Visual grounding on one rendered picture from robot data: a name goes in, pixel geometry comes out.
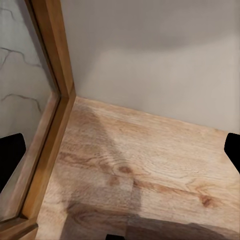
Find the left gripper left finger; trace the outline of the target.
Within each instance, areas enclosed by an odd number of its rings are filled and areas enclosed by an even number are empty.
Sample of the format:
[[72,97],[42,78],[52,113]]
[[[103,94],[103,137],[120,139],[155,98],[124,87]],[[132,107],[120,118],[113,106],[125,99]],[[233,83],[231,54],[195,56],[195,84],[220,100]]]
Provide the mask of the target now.
[[26,153],[22,133],[0,138],[0,193]]

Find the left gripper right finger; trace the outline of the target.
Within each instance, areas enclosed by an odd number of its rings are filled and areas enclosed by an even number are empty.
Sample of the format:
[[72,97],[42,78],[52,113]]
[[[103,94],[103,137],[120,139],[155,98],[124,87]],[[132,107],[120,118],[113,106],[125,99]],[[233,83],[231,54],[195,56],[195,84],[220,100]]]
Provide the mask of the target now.
[[240,135],[228,133],[225,140],[224,151],[240,173]]

